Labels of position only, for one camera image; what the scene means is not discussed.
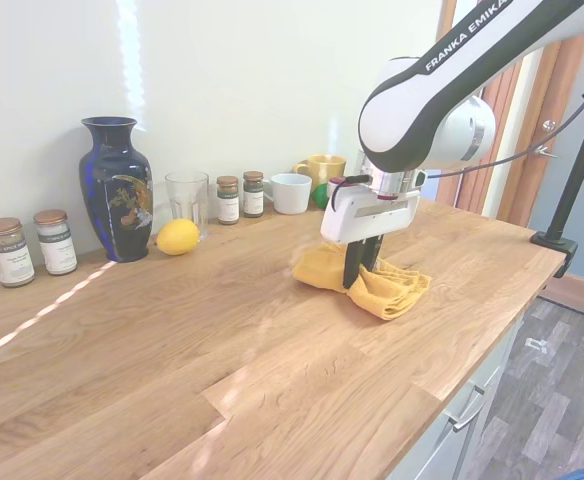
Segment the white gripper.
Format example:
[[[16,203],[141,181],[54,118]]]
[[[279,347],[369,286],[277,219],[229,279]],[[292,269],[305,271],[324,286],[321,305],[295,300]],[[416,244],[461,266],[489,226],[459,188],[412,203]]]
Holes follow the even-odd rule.
[[[360,267],[373,271],[383,235],[406,229],[413,221],[420,192],[399,193],[382,199],[366,186],[345,186],[334,191],[326,206],[320,234],[324,240],[348,244],[345,253],[343,287],[349,289]]]

